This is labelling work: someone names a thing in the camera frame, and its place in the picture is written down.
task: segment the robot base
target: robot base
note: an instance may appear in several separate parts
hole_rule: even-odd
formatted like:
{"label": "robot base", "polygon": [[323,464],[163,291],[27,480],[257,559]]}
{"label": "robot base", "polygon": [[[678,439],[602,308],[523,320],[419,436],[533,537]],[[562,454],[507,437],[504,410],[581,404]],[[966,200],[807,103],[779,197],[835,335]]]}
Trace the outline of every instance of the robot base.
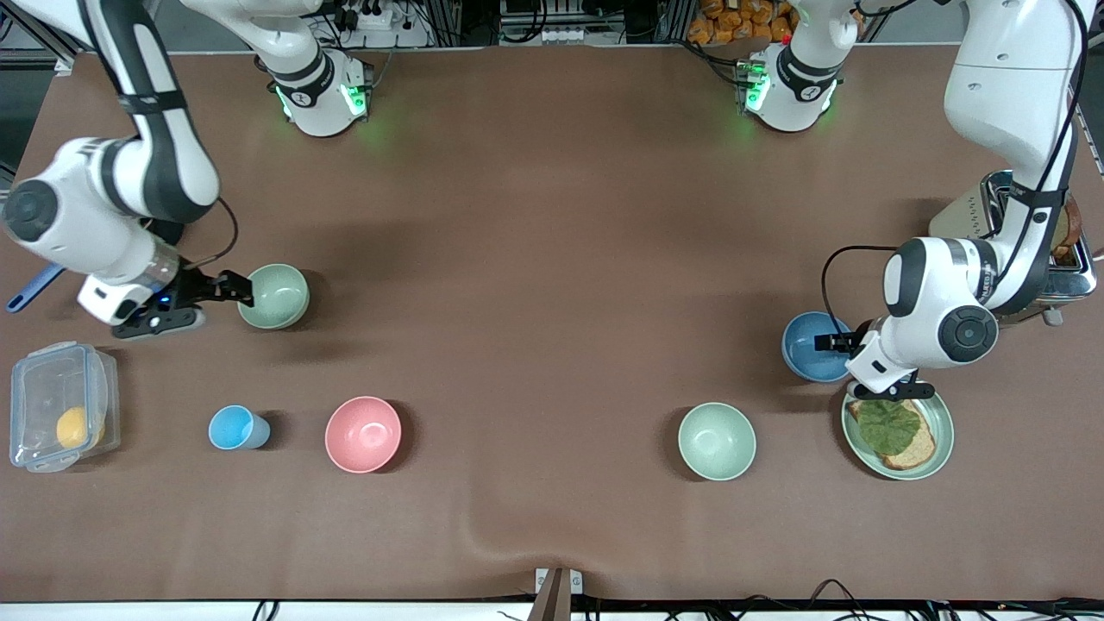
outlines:
{"label": "robot base", "polygon": [[316,99],[299,102],[301,93],[293,91],[285,96],[279,86],[276,88],[288,120],[304,134],[319,138],[340,134],[357,120],[368,120],[374,82],[372,65],[337,50],[326,50],[326,55],[333,63],[335,77]]}
{"label": "robot base", "polygon": [[766,50],[752,54],[752,63],[762,63],[766,67],[762,82],[750,88],[737,91],[737,102],[747,114],[757,116],[767,127],[779,131],[803,131],[813,127],[831,105],[831,94],[839,81],[822,92],[804,93],[809,101],[800,101],[777,75],[778,54],[784,44],[772,43]]}

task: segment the blue cup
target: blue cup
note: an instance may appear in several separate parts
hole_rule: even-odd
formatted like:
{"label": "blue cup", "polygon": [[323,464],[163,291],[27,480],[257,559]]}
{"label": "blue cup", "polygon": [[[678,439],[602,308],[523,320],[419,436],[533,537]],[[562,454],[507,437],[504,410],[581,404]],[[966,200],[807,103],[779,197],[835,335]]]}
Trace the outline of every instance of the blue cup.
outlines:
{"label": "blue cup", "polygon": [[268,441],[268,421],[242,406],[226,406],[215,412],[208,425],[208,439],[223,451],[256,449]]}

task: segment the toast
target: toast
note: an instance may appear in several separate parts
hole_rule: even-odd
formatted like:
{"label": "toast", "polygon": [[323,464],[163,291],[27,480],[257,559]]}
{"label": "toast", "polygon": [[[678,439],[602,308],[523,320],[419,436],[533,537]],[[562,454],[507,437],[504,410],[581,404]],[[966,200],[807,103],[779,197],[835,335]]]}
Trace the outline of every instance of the toast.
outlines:
{"label": "toast", "polygon": [[1069,197],[1065,209],[1058,214],[1054,236],[1050,241],[1050,253],[1060,264],[1081,239],[1081,209],[1078,208],[1078,201]]}
{"label": "toast", "polygon": [[[920,410],[916,409],[916,406],[911,400],[902,401],[901,404],[920,417],[920,430],[916,431],[916,435],[912,439],[912,444],[909,444],[909,448],[902,453],[898,455],[878,453],[878,456],[881,457],[882,463],[888,469],[912,470],[924,465],[927,463],[927,460],[931,460],[935,455],[935,438],[932,435],[932,429],[927,427],[927,419],[924,418],[924,414],[920,413]],[[847,404],[847,409],[854,417],[854,420],[859,420],[859,409],[861,406],[862,401],[851,401]]]}

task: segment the pink bowl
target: pink bowl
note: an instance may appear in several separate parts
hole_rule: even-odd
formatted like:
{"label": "pink bowl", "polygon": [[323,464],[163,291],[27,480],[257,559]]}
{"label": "pink bowl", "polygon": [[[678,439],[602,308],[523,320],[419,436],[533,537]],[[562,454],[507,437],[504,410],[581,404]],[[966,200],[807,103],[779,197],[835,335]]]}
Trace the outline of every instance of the pink bowl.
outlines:
{"label": "pink bowl", "polygon": [[364,474],[383,467],[399,450],[402,427],[390,403],[355,397],[341,404],[326,425],[326,452],[339,469]]}

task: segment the green led light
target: green led light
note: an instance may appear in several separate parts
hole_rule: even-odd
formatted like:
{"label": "green led light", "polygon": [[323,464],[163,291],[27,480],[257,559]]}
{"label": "green led light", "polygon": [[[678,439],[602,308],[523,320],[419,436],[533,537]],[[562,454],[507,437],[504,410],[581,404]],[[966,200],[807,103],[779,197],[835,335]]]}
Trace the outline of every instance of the green led light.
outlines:
{"label": "green led light", "polygon": [[346,98],[346,104],[349,105],[349,112],[353,116],[360,116],[364,114],[368,106],[364,104],[364,94],[361,93],[360,88],[341,85],[341,94]]}
{"label": "green led light", "polygon": [[279,86],[276,87],[276,95],[279,96],[279,103],[284,106],[284,116],[291,118],[291,110],[288,108],[287,99],[284,97],[284,93],[279,90]]}
{"label": "green led light", "polygon": [[831,105],[831,94],[832,94],[832,92],[836,91],[836,85],[837,84],[839,84],[839,81],[834,80],[832,83],[831,83],[831,86],[828,87],[828,92],[825,93],[825,104],[822,106],[820,106],[820,112],[825,112],[826,109],[828,109],[828,106]]}
{"label": "green led light", "polygon": [[758,112],[763,107],[766,92],[771,90],[771,76],[764,75],[763,81],[747,90],[747,109]]}

